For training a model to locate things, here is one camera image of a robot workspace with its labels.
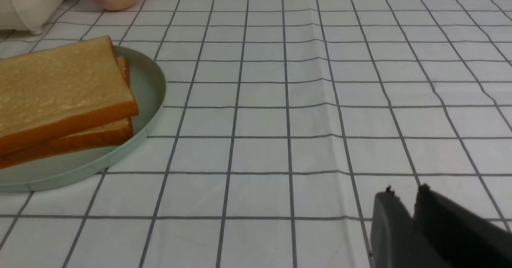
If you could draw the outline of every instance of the grid pattern tablecloth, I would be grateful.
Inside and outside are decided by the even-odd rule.
[[[129,157],[0,195],[0,266],[372,267],[373,197],[512,226],[512,0],[66,0],[0,57],[108,34],[168,95]]]

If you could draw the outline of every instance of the gray grid line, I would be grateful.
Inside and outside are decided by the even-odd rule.
[[[77,39],[65,39],[65,38],[53,38],[50,40],[67,40],[67,41],[76,41]],[[201,41],[171,41],[171,40],[123,40],[124,42],[152,42],[152,43],[201,43]],[[322,39],[309,39],[309,40],[302,40],[302,41],[246,41],[245,43],[251,43],[251,44],[299,44],[299,43],[308,43],[308,42],[314,42],[314,41],[320,41],[320,42],[327,42],[327,43],[334,43],[334,44],[340,44],[340,43],[406,43],[405,41],[325,41]],[[37,41],[28,41],[28,40],[8,40],[6,42],[24,42],[24,43],[34,43]],[[452,43],[512,43],[511,41],[477,41],[477,40],[457,40],[457,41],[451,41]],[[241,41],[205,41],[205,43],[217,43],[217,44],[223,44],[223,43],[237,43],[241,44]],[[410,43],[446,43],[446,41],[410,41]]]
[[[318,4],[318,0],[316,0],[316,7],[320,8],[320,5]],[[324,31],[324,26],[322,25],[322,15],[321,15],[320,11],[318,11],[318,21],[320,22],[320,29],[322,31],[322,38],[325,40],[325,31]],[[329,49],[327,47],[327,43],[326,42],[324,42],[324,46],[325,46],[325,53],[326,53],[326,57],[327,57],[327,64],[329,66],[329,73],[330,73],[330,76],[331,76],[331,80],[334,81],[334,76],[333,76],[333,73],[332,73],[331,62],[329,60]],[[336,100],[336,104],[340,105],[340,100],[338,98],[338,92],[336,91],[336,86],[334,85],[334,82],[332,83],[332,89],[333,89],[333,92],[334,92],[334,98]],[[346,135],[345,128],[344,128],[344,123],[343,123],[342,110],[340,109],[340,107],[338,107],[338,118],[340,119],[340,127],[341,127],[341,130],[342,130],[342,134]],[[345,139],[345,138],[343,139],[343,144],[344,144],[344,149],[345,149],[345,156],[347,158],[347,165],[349,167],[350,179],[352,181],[352,187],[353,187],[353,190],[354,190],[354,197],[355,197],[355,202],[356,202],[356,206],[357,206],[357,213],[359,214],[359,221],[360,221],[360,224],[361,224],[361,230],[362,230],[362,236],[363,236],[363,239],[364,239],[364,245],[366,246],[366,252],[367,252],[366,255],[368,257],[368,263],[370,265],[370,268],[373,268],[375,265],[373,263],[373,258],[371,257],[371,246],[370,246],[370,241],[368,239],[368,234],[366,232],[364,220],[362,220],[362,218],[363,218],[363,216],[362,216],[362,208],[361,208],[361,203],[360,203],[360,199],[359,199],[359,193],[357,191],[357,185],[356,185],[356,182],[355,182],[354,170],[353,170],[352,162],[351,162],[351,159],[350,159],[350,152],[349,152],[349,147],[348,147],[347,139]]]
[[[423,4],[427,9],[428,9],[428,7],[427,7],[427,6],[426,6],[426,4],[423,2],[423,0],[420,0],[420,1],[421,1],[421,3],[422,3],[422,4]],[[431,11],[429,11],[429,10],[428,10],[428,13],[430,14],[430,16],[431,16],[431,18],[434,20],[434,22],[435,22],[435,23],[437,23],[437,20],[435,20],[435,18],[432,16]],[[401,29],[402,34],[404,35],[404,37],[405,37],[405,38],[406,38],[406,40],[407,40],[408,38],[407,38],[407,36],[406,36],[406,34],[405,34],[404,30],[402,29],[402,27],[400,27],[400,25],[399,25],[399,28]],[[427,80],[428,80],[428,81],[430,81],[430,77],[429,77],[429,76],[428,76],[428,74],[426,73],[426,71],[425,71],[425,69],[424,69],[423,65],[421,64],[421,62],[418,60],[418,57],[417,57],[417,55],[416,55],[416,53],[415,53],[415,51],[414,51],[414,49],[413,49],[412,45],[411,45],[410,43],[409,43],[408,45],[409,45],[409,48],[411,49],[411,51],[412,51],[412,53],[413,53],[414,57],[417,59],[417,62],[418,62],[418,64],[419,64],[420,68],[421,68],[421,71],[424,73],[424,75],[425,75],[425,77],[427,78]],[[446,116],[446,119],[447,119],[447,120],[448,120],[448,122],[450,123],[450,126],[452,127],[452,130],[453,130],[453,132],[455,133],[456,137],[459,139],[459,142],[460,142],[460,144],[461,144],[461,146],[462,146],[462,149],[463,149],[463,150],[464,150],[464,152],[466,153],[466,156],[468,157],[468,160],[470,161],[470,163],[471,163],[471,165],[472,165],[473,169],[475,170],[475,173],[478,175],[478,179],[480,180],[480,182],[481,182],[481,184],[482,184],[482,186],[483,186],[483,188],[484,188],[485,192],[487,193],[487,195],[488,195],[488,197],[489,197],[490,201],[492,202],[492,204],[493,204],[494,208],[496,209],[496,211],[497,211],[497,213],[498,213],[498,215],[499,215],[500,219],[501,219],[501,220],[503,221],[503,223],[505,224],[505,227],[507,228],[507,231],[508,231],[508,232],[510,232],[510,228],[508,227],[507,222],[504,220],[503,214],[501,213],[501,210],[500,210],[500,208],[498,207],[498,204],[496,203],[496,201],[494,200],[494,197],[493,197],[493,196],[492,196],[492,194],[490,193],[490,190],[489,190],[489,188],[487,187],[487,185],[485,184],[485,181],[483,180],[482,175],[481,175],[481,173],[480,173],[479,169],[477,168],[477,166],[476,166],[475,162],[473,161],[473,159],[472,159],[472,157],[471,157],[471,155],[470,155],[470,152],[468,151],[468,148],[466,148],[466,145],[464,144],[464,141],[462,140],[462,138],[461,138],[461,137],[460,137],[460,135],[459,135],[459,132],[458,132],[458,131],[457,131],[457,129],[455,128],[455,125],[453,124],[452,119],[450,118],[450,115],[449,115],[449,113],[448,113],[448,110],[446,109],[446,106],[444,105],[444,101],[443,101],[443,99],[442,99],[442,98],[439,96],[439,94],[436,92],[436,89],[435,89],[435,87],[434,87],[434,84],[430,83],[430,87],[432,88],[432,92],[433,92],[433,93],[438,97],[439,101],[441,101],[441,105],[443,106],[443,111],[444,111],[444,114],[445,114],[445,116]]]
[[[238,69],[238,82],[236,84],[236,98],[234,101],[232,132],[231,132],[231,137],[229,137],[231,141],[229,144],[229,158],[228,158],[227,172],[226,172],[226,186],[224,188],[224,198],[223,198],[223,203],[222,203],[221,226],[219,229],[219,244],[217,247],[217,257],[216,257],[216,263],[215,263],[216,268],[220,268],[220,266],[221,266],[222,248],[223,248],[223,244],[224,244],[224,230],[226,228],[227,201],[228,201],[228,197],[229,197],[229,184],[231,181],[231,171],[232,171],[232,164],[233,164],[234,140],[235,140],[235,134],[236,134],[236,119],[238,116],[238,100],[240,99],[240,86],[241,86],[240,83],[242,81],[242,68],[243,68],[243,64],[244,64],[245,39],[247,36],[247,20],[248,20],[248,18],[249,18],[249,0],[247,0],[246,7],[245,7],[244,35],[242,38],[240,68]]]
[[[80,0],[77,0],[71,7],[73,7],[74,5],[78,4]],[[61,18],[62,15],[64,15],[64,13],[62,13],[61,15],[58,16],[57,19]],[[46,34],[44,36],[46,36],[48,34],[48,32],[52,29],[53,25],[48,29],[48,31],[46,32]],[[44,36],[42,36],[38,41],[37,43],[30,49],[30,52],[32,52],[34,50],[34,48],[41,42],[41,40],[44,38]],[[34,192],[32,191],[27,200],[25,201],[25,203],[23,204],[22,208],[20,209],[20,211],[18,212],[18,215],[20,215],[23,210],[25,209],[25,207],[28,205],[30,199],[32,198],[32,195],[34,194]],[[5,234],[4,236],[4,239],[2,240],[2,242],[0,243],[0,250],[2,249],[2,247],[4,246],[5,242],[7,241],[7,238],[9,237],[9,235],[11,234],[12,230],[14,229],[14,226],[16,224],[16,222],[18,222],[18,219],[15,218],[14,221],[12,221],[11,223],[11,226],[9,226],[9,229],[7,230],[7,233]]]
[[[494,44],[494,42],[492,41],[492,39],[490,38],[489,34],[483,30],[480,25],[473,19],[473,17],[468,13],[468,11],[466,10],[466,8],[459,2],[459,0],[455,0],[455,2],[457,2],[457,4],[459,4],[459,6],[462,8],[462,10],[466,13],[466,15],[471,19],[471,21],[475,24],[474,26],[476,26],[482,33],[485,34],[485,36],[489,39],[489,42],[494,46],[494,48],[496,49],[496,51],[498,51],[498,53],[503,57],[503,59],[505,60],[509,60],[507,59],[507,57],[505,57],[505,55],[501,52],[501,50],[498,48],[498,46],[496,46],[496,44]]]
[[[15,218],[16,214],[0,214],[0,218]],[[82,219],[80,215],[46,215],[46,214],[24,214],[20,215],[23,219]],[[221,216],[159,216],[157,220],[221,220]],[[87,219],[111,219],[111,220],[151,220],[151,216],[111,216],[111,215],[91,215]],[[285,216],[227,216],[228,220],[291,220],[291,217]],[[335,217],[295,217],[297,221],[340,221],[353,220],[359,221],[359,217],[353,216],[335,216]],[[363,218],[363,221],[372,221],[372,218]],[[484,218],[489,222],[501,222],[499,218]]]
[[[325,60],[322,57],[313,57],[304,60],[287,60],[287,62],[308,62],[311,60]],[[194,62],[195,60],[176,59],[176,60],[158,60],[159,62]],[[331,62],[368,62],[368,60],[330,60]],[[420,60],[421,62],[460,62],[460,60]],[[238,60],[201,60],[200,62],[238,62]],[[283,60],[244,60],[243,62],[278,62],[284,63]],[[416,60],[375,60],[375,62],[416,62]],[[507,60],[465,60],[465,62],[506,62]]]
[[[327,81],[331,82],[331,79],[327,78],[317,78],[313,80],[303,80],[303,81],[293,81],[288,82],[289,84],[304,84],[304,83],[312,83],[312,82],[320,82],[320,81]],[[479,81],[480,83],[512,83],[512,77],[511,80],[484,80]],[[179,81],[179,80],[168,80],[167,83],[181,83],[181,84],[190,84],[189,81]],[[200,84],[236,84],[238,82],[234,81],[196,81],[195,83]],[[285,84],[285,82],[281,81],[241,81],[241,84]],[[377,84],[380,83],[379,81],[357,81],[357,80],[335,80],[334,83],[345,83],[345,84],[351,84],[351,83],[358,83],[358,84]],[[390,81],[382,81],[382,83],[385,84],[413,84],[413,83],[428,83],[426,80],[419,80],[419,81],[413,81],[413,80],[406,80],[406,81],[399,81],[399,80],[390,80]],[[432,81],[432,83],[476,83],[475,81],[470,80],[435,80]]]
[[[368,108],[368,109],[380,109],[380,108],[389,108],[388,105],[336,105],[334,103],[322,102],[318,104],[311,104],[305,106],[239,106],[238,108],[246,108],[246,109],[300,109],[300,108],[311,108],[321,105],[331,105],[341,108]],[[512,104],[501,104],[499,107],[510,107]],[[183,106],[167,106],[164,105],[164,108],[183,108]],[[392,109],[422,109],[422,108],[483,108],[483,107],[496,107],[494,104],[445,104],[443,105],[411,105],[411,106],[391,106]],[[190,106],[188,108],[192,109],[226,109],[226,108],[234,108],[234,106]]]
[[[176,9],[178,9],[178,7],[179,7],[179,5],[180,5],[180,2],[181,2],[181,0],[178,0],[178,2],[176,2]],[[165,37],[167,36],[167,33],[169,32],[169,29],[170,29],[170,27],[172,26],[172,20],[174,20],[174,16],[175,16],[175,15],[176,15],[176,12],[173,12],[173,13],[172,13],[172,16],[170,17],[169,24],[168,24],[168,25],[167,25],[167,27],[165,28],[165,32],[164,32],[164,34],[163,34],[163,36],[162,36],[162,39],[159,41],[159,42],[160,42],[160,44],[159,44],[158,49],[157,49],[157,51],[156,51],[156,53],[155,53],[155,57],[153,58],[153,60],[155,60],[155,61],[157,60],[157,56],[158,56],[158,54],[160,53],[160,50],[162,49],[162,45],[163,45],[163,43],[165,42]]]
[[[476,23],[475,20],[473,20],[473,18],[471,18],[471,20],[475,23],[476,27],[478,27],[481,31],[484,32],[484,30],[478,26],[478,24]],[[508,120],[506,119],[505,115],[503,115],[503,112],[501,111],[500,107],[498,106],[498,102],[492,97],[490,96],[484,89],[484,87],[482,86],[481,82],[479,81],[478,77],[475,75],[475,73],[472,71],[472,69],[468,66],[468,64],[466,64],[466,62],[464,61],[464,59],[462,58],[462,56],[459,54],[459,51],[457,51],[457,49],[455,49],[455,46],[453,45],[452,41],[450,41],[450,39],[448,38],[448,35],[445,33],[445,31],[439,27],[439,29],[441,30],[441,32],[443,33],[444,37],[446,38],[446,40],[448,41],[448,43],[450,44],[450,46],[452,47],[453,51],[455,51],[456,55],[459,57],[459,59],[462,61],[462,63],[464,64],[464,66],[466,67],[466,69],[471,73],[472,77],[476,80],[476,83],[478,84],[478,86],[480,87],[480,90],[485,94],[485,96],[487,96],[489,99],[492,100],[493,104],[494,104],[494,107],[498,110],[498,113],[499,115],[501,116],[501,118],[503,119],[503,121],[505,122],[505,124],[507,125],[508,129],[510,131],[512,131],[512,126],[510,125],[510,123],[508,122]],[[498,50],[498,52],[501,54],[501,56],[506,59],[505,55],[503,55],[503,53],[501,53],[501,51],[498,49],[498,47],[496,46],[496,44],[492,41],[492,39],[489,37],[489,35],[487,33],[485,33],[485,35],[488,37],[490,43]]]
[[[98,12],[97,10],[72,10],[73,12]],[[293,10],[285,10],[285,12],[305,12],[305,11],[315,11],[315,12],[353,12],[353,10],[318,10],[313,8],[307,9],[293,9]],[[361,9],[360,12],[389,12],[390,10],[375,10],[375,9]],[[421,12],[426,11],[425,9],[396,9],[395,11],[401,12]],[[462,12],[461,9],[457,10],[434,10],[435,12]],[[206,10],[179,10],[179,8],[175,8],[172,10],[141,10],[141,12],[208,12]],[[241,10],[214,10],[214,12],[220,13],[243,13]],[[249,10],[251,13],[279,13],[279,10]],[[498,12],[497,10],[468,10],[468,12]]]
[[[282,8],[282,21],[283,21],[283,60],[286,63],[287,54],[286,54],[286,26],[285,26],[285,0],[281,0],[281,8]],[[289,192],[290,192],[290,225],[291,225],[291,251],[292,251],[292,264],[293,268],[297,268],[297,236],[296,236],[296,226],[295,226],[295,199],[293,194],[293,163],[291,158],[291,129],[290,129],[290,97],[288,91],[288,67],[284,65],[284,77],[285,77],[285,100],[286,100],[286,135],[287,135],[287,145],[288,145],[288,179],[289,179]]]
[[[395,12],[426,12],[426,10],[395,10]],[[433,10],[434,12],[462,12],[462,10]],[[162,12],[161,10],[145,10],[143,12]],[[218,11],[219,13],[229,13],[229,11]],[[243,13],[243,11],[231,11],[232,13]],[[262,12],[262,13],[278,13],[279,11],[272,11],[272,12]],[[330,11],[330,12],[353,12],[353,10],[336,10],[336,11]],[[389,12],[382,11],[382,10],[364,10],[364,12]],[[468,10],[468,12],[497,12],[497,11],[486,11],[486,10]],[[44,25],[50,25],[50,24],[56,24],[56,23],[62,23],[62,24],[73,24],[73,25],[79,25],[79,26],[89,26],[90,24],[83,24],[83,23],[77,23],[77,22],[68,22],[68,21],[58,21],[58,22],[46,22]],[[309,23],[309,24],[289,24],[286,27],[301,27],[301,26],[309,26],[309,25],[316,25],[317,23]],[[125,24],[97,24],[96,27],[127,27],[128,25]],[[148,26],[148,27],[167,27],[167,25],[164,24],[133,24],[132,26]],[[204,25],[199,24],[173,24],[172,26],[196,26],[196,27],[204,27]],[[324,25],[325,27],[355,27],[358,26],[356,24],[352,25]],[[366,26],[380,26],[380,27],[387,27],[387,26],[396,26],[394,24],[364,24],[364,27]],[[437,27],[437,25],[433,24],[408,24],[408,25],[402,25],[403,27]],[[444,24],[441,26],[471,26],[472,24]],[[505,25],[505,24],[487,24],[487,25],[481,25],[483,27],[510,27],[511,25]],[[234,25],[234,24],[216,24],[216,25],[210,25],[210,27],[244,27],[244,25]],[[247,25],[247,27],[281,27],[281,25]],[[53,38],[52,40],[76,40],[76,39],[65,39],[65,38]],[[8,40],[8,41],[20,41],[20,42],[31,42],[27,40]]]
[[[354,4],[353,0],[351,0],[351,3],[352,3],[352,7],[354,8],[354,10],[356,10],[355,9],[355,4]],[[388,0],[386,0],[386,3],[388,4],[388,7],[391,9],[391,13],[393,13],[391,5],[389,4]],[[358,13],[358,11],[355,11],[354,13],[355,13],[355,17],[357,19],[357,22],[360,25],[361,34],[362,34],[362,36],[363,36],[363,38],[364,38],[364,40],[366,42],[366,50],[368,51],[368,54],[370,55],[370,60],[372,61],[373,69],[375,70],[375,73],[376,73],[377,78],[379,80],[380,89],[382,90],[382,93],[383,93],[384,97],[386,97],[386,101],[388,102],[388,108],[389,108],[389,111],[391,113],[391,117],[392,117],[393,122],[395,124],[396,130],[398,132],[400,141],[402,142],[402,146],[403,146],[404,151],[406,153],[406,157],[407,157],[407,160],[409,162],[409,166],[411,167],[411,171],[412,171],[412,173],[414,175],[414,179],[416,181],[416,184],[418,186],[420,186],[421,182],[420,182],[420,180],[419,180],[419,178],[417,176],[416,167],[414,166],[414,163],[412,161],[411,153],[407,149],[406,140],[404,139],[404,135],[402,134],[402,130],[400,129],[400,125],[398,124],[398,119],[396,118],[395,113],[393,111],[393,105],[391,104],[391,100],[390,100],[390,98],[388,96],[388,93],[386,93],[386,88],[384,87],[384,83],[382,82],[382,78],[380,77],[380,72],[379,72],[379,70],[377,68],[377,64],[374,61],[373,53],[372,53],[372,51],[370,49],[370,44],[368,43],[368,39],[366,38],[366,33],[364,32],[364,29],[363,29],[363,27],[361,25],[361,20],[359,18],[359,13]]]
[[[121,37],[121,40],[119,41],[119,44],[118,44],[119,46],[121,46],[121,44],[123,43],[124,39],[126,38],[126,35],[128,35],[128,31],[130,31],[130,29],[132,28],[133,24],[135,23],[135,20],[137,19],[137,17],[141,13],[142,7],[144,7],[144,4],[146,3],[146,1],[147,0],[143,0],[142,1],[142,4],[140,5],[139,10],[137,11],[137,13],[135,13],[135,16],[133,17],[132,22],[130,23],[130,25],[128,25],[128,28],[126,29],[126,31],[124,32],[123,36]]]
[[[146,10],[146,11],[143,11],[143,12],[162,12],[161,10]],[[272,11],[270,13],[280,13],[281,11]],[[243,13],[243,11],[233,11],[233,13]],[[74,25],[80,25],[80,26],[89,26],[89,24],[77,24],[77,23],[71,23],[71,22],[49,22],[49,23],[46,23],[45,25],[47,24],[56,24],[56,23],[65,23],[65,24],[74,24]],[[286,27],[304,27],[304,26],[310,26],[310,25],[315,25],[315,26],[320,26],[320,24],[318,23],[314,23],[314,22],[311,22],[311,23],[307,23],[307,24],[288,24]],[[100,24],[100,25],[97,25],[97,27],[126,27],[128,25],[116,25],[116,24]],[[164,27],[165,25],[154,25],[154,24],[148,24],[148,25],[143,25],[143,24],[137,24],[137,25],[133,25],[133,26],[160,26],[160,27]],[[178,26],[178,27],[204,27],[204,25],[199,25],[199,24],[174,24],[172,26]],[[358,24],[348,24],[348,25],[323,25],[324,27],[359,27]],[[403,27],[437,27],[437,25],[435,24],[408,24],[408,25],[402,25]],[[440,25],[441,27],[453,27],[453,26],[461,26],[461,27],[475,27],[474,24],[443,24],[443,25]],[[510,25],[505,25],[505,24],[487,24],[487,25],[480,25],[481,27],[511,27],[512,24]],[[210,27],[244,27],[243,25],[233,25],[233,24],[218,24],[218,25],[210,25]],[[275,24],[275,25],[247,25],[247,27],[282,27],[281,24]],[[363,27],[396,27],[395,24],[363,24]],[[52,39],[49,39],[49,40],[77,40],[77,39],[66,39],[66,38],[52,38]]]
[[[227,172],[191,172],[191,171],[119,171],[108,172],[108,175],[165,175],[165,173],[176,175],[226,175]],[[290,172],[236,172],[231,171],[231,175],[289,175]],[[350,173],[341,170],[325,170],[311,172],[292,172],[292,175],[320,175],[320,174],[343,174],[349,176]],[[354,172],[355,176],[406,176],[414,177],[412,173],[379,173],[379,172]],[[452,176],[452,177],[477,177],[475,173],[417,173],[418,176]],[[512,173],[486,173],[483,177],[512,177]]]
[[[4,41],[6,41],[7,39],[9,39],[9,37],[11,37],[14,33],[16,33],[16,30],[12,30],[11,32],[9,32],[4,39],[0,40],[0,43],[2,43]]]
[[[424,139],[424,140],[507,140],[512,139],[512,136],[496,136],[496,137],[417,137],[417,136],[343,136],[337,134],[323,134],[315,136],[290,136],[291,139],[317,139],[325,137],[335,137],[340,139]],[[148,136],[148,138],[175,138],[175,139],[230,139],[230,136]],[[236,139],[286,139],[287,136],[235,136]]]
[[[32,198],[33,195],[34,195],[34,192],[33,191],[30,192],[28,197],[27,197],[27,199],[23,203],[22,207],[18,211],[18,213],[16,215],[13,215],[14,220],[12,221],[11,225],[9,226],[9,229],[5,233],[5,235],[4,235],[3,239],[2,239],[2,242],[0,242],[0,250],[2,250],[2,248],[4,247],[5,243],[7,242],[7,239],[9,237],[9,235],[11,235],[11,232],[14,229],[14,226],[16,225],[16,222],[18,222],[18,219],[21,217],[21,214],[23,213],[23,210],[25,210],[25,208],[27,207],[27,205],[28,205],[28,203],[29,203],[29,201],[30,201],[30,199]]]
[[[498,8],[501,11],[501,13],[503,13],[503,15],[505,15],[505,17],[507,17],[510,21],[512,21],[512,18],[510,18],[510,16],[508,16],[505,13],[505,11],[503,9],[501,9],[501,7],[498,4],[496,4],[496,2],[494,2],[494,0],[490,0],[490,1],[492,2],[492,4],[494,4],[494,6],[496,6],[496,8]]]
[[[66,268],[69,264],[69,260],[71,259],[71,255],[73,255],[73,252],[75,251],[76,244],[78,243],[78,239],[80,238],[80,235],[82,234],[82,231],[84,230],[86,221],[88,218],[90,218],[89,214],[91,213],[91,209],[93,207],[94,201],[96,199],[96,196],[98,195],[98,191],[101,187],[101,184],[103,183],[103,180],[105,179],[107,171],[108,171],[108,168],[106,168],[103,172],[101,172],[101,178],[99,179],[98,185],[96,186],[96,189],[94,190],[94,193],[91,197],[91,201],[89,201],[89,205],[87,206],[86,213],[83,216],[77,216],[77,219],[81,218],[82,222],[80,223],[80,227],[78,228],[75,238],[73,239],[73,243],[71,244],[71,247],[68,251],[68,255],[66,255],[66,259],[64,260],[64,263],[62,264],[62,268]]]
[[[183,126],[183,120],[185,118],[185,113],[186,113],[186,106],[188,104],[188,100],[190,99],[190,94],[192,92],[192,86],[194,85],[194,79],[196,78],[197,68],[199,66],[199,59],[201,58],[201,53],[203,52],[204,41],[206,39],[206,33],[208,32],[208,25],[210,24],[210,19],[212,18],[212,12],[213,12],[213,9],[214,9],[214,4],[215,4],[215,0],[212,0],[212,7],[211,7],[211,10],[210,10],[210,14],[208,15],[208,20],[206,22],[206,28],[204,30],[203,42],[201,43],[201,47],[199,48],[199,53],[198,53],[198,57],[197,57],[197,61],[196,61],[196,67],[194,68],[194,74],[192,75],[192,83],[190,84],[190,87],[188,88],[188,93],[187,93],[187,97],[186,97],[186,100],[185,100],[185,108],[183,108],[183,112],[181,113],[180,123],[178,125],[178,130],[176,132],[177,136],[180,135],[181,127]],[[172,159],[174,158],[174,153],[176,151],[177,143],[178,143],[178,139],[176,138],[176,139],[174,139],[174,143],[172,144],[172,151],[170,153],[168,164],[167,164],[167,167],[165,169],[166,172],[168,172],[170,170],[170,165],[172,163]],[[160,204],[162,202],[162,197],[163,197],[163,193],[165,191],[165,186],[167,184],[167,180],[168,180],[168,173],[166,173],[164,175],[164,179],[162,181],[162,186],[161,186],[161,189],[160,189],[160,193],[158,195],[157,203],[155,205],[155,211],[153,213],[153,217],[152,217],[152,220],[151,220],[150,228],[148,230],[148,236],[147,236],[146,242],[144,244],[144,249],[142,251],[142,256],[141,256],[140,263],[139,263],[139,268],[142,268],[144,266],[144,261],[146,260],[146,254],[148,252],[148,248],[149,248],[149,244],[150,244],[150,240],[151,240],[151,236],[152,236],[152,231],[153,231],[153,228],[155,227],[155,222],[156,222],[157,216],[158,216],[158,210],[159,210]]]
[[[67,11],[71,11],[71,9],[73,9],[73,7],[75,7],[75,5],[77,5],[78,3],[80,2],[80,0],[77,0],[74,4],[72,4],[69,9]],[[66,14],[66,12],[60,14],[56,19],[55,19],[55,22],[57,22],[64,14]],[[44,39],[44,37],[46,37],[46,35],[48,35],[48,33],[50,32],[50,30],[53,28],[53,26],[55,25],[55,22],[53,24],[50,25],[50,28],[48,29],[48,31],[46,31],[46,33],[39,39],[37,40],[36,44],[34,44],[34,46],[30,49],[29,53],[34,51],[34,49],[37,47],[37,45],[39,45],[39,43]]]

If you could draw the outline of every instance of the stacked bread slices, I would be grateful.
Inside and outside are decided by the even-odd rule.
[[[108,36],[0,60],[0,169],[123,144],[138,113]]]

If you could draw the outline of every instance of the white appliance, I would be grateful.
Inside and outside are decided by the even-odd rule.
[[[0,30],[29,30],[40,34],[42,25],[64,0],[0,0]]]

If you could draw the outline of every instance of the white bread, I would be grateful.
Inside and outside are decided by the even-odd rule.
[[[108,36],[0,60],[0,155],[138,113]]]
[[[130,85],[130,66],[126,57],[117,57],[126,85]],[[125,118],[99,127],[73,133],[42,144],[0,155],[0,169],[46,157],[90,148],[121,145],[133,136],[132,119]]]

